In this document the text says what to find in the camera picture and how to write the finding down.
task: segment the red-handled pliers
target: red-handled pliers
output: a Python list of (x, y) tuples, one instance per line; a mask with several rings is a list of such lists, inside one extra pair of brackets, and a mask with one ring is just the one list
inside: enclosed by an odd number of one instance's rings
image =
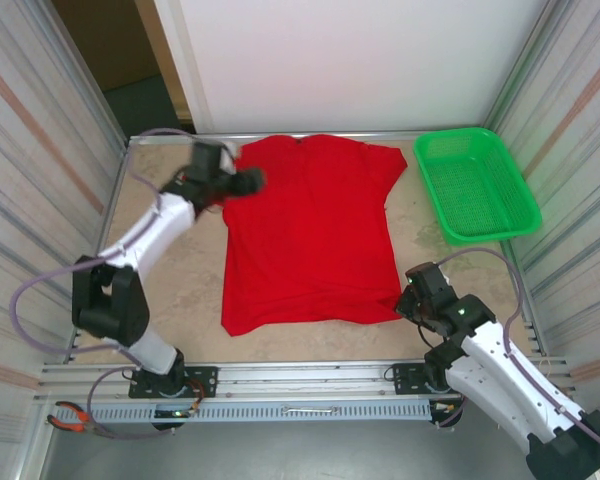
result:
[(85, 412), (80, 405), (77, 405), (73, 402), (58, 401), (56, 402), (56, 406), (65, 407), (69, 410), (72, 410), (78, 416), (80, 423), (64, 423), (53, 415), (47, 415), (47, 421), (53, 427), (66, 432), (94, 433), (103, 437), (108, 436), (107, 432), (101, 430), (95, 423), (93, 423), (89, 414)]

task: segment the work surface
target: work surface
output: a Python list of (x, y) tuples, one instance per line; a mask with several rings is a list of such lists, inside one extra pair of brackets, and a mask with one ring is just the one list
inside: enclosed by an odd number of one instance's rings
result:
[[(429, 203), (412, 142), (379, 142), (402, 149), (409, 164), (387, 198), (389, 232), (400, 280), (404, 272), (426, 261), (437, 261), (457, 250), (442, 238)], [(156, 185), (189, 161), (185, 145), (134, 147), (134, 168)], [(153, 200), (148, 189), (124, 179), (109, 234), (115, 242), (145, 212)], [(482, 246), (499, 250), (497, 244)], [(416, 327), (407, 320), (358, 325), (340, 320), (265, 325), (230, 337), (220, 324), (227, 249), (227, 227), (220, 207), (203, 214), (194, 228), (178, 238), (156, 263), (145, 285), (151, 324), (188, 362), (320, 361), (419, 358), (427, 350)], [(515, 310), (515, 296), (505, 265), (496, 257), (472, 253), (445, 264), (445, 274), (459, 296), (480, 297), (501, 321)], [(425, 332), (434, 344), (436, 335)], [(530, 352), (519, 319), (512, 330), (519, 348)], [(81, 345), (99, 342), (83, 335)], [(80, 363), (112, 363), (123, 357), (109, 352), (79, 355)]]

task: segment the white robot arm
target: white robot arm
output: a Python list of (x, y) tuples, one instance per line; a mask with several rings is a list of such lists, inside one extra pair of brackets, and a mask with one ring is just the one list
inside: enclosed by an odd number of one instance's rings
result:
[(445, 339), (425, 354), (429, 383), (465, 395), (501, 425), (537, 479), (584, 480), (600, 469), (600, 443), (582, 430), (600, 439), (600, 412), (584, 412), (551, 384), (479, 298), (456, 296), (438, 265), (406, 275), (397, 312)]
[[(233, 153), (225, 144), (194, 143), (192, 162), (175, 173), (158, 201), (117, 243), (98, 254), (107, 261), (73, 274), (74, 325), (125, 349), (142, 365), (155, 389), (166, 395), (182, 388), (184, 357), (150, 326), (142, 285), (169, 245), (193, 227), (206, 208), (263, 187), (259, 169), (235, 171)], [(78, 263), (86, 260), (90, 258), (82, 257)]]

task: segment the t-shirt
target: t-shirt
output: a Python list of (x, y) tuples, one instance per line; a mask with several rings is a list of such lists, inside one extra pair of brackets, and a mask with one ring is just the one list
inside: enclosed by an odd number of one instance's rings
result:
[(222, 325), (394, 320), (400, 296), (384, 203), (407, 164), (397, 148), (316, 135), (242, 148), (264, 189), (229, 199)]

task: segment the plastic basket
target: plastic basket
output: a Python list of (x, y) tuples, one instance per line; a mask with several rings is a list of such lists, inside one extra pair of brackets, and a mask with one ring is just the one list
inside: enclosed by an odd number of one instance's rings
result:
[(450, 244), (505, 240), (542, 224), (538, 204), (495, 133), (484, 128), (428, 133), (418, 137), (413, 151)]

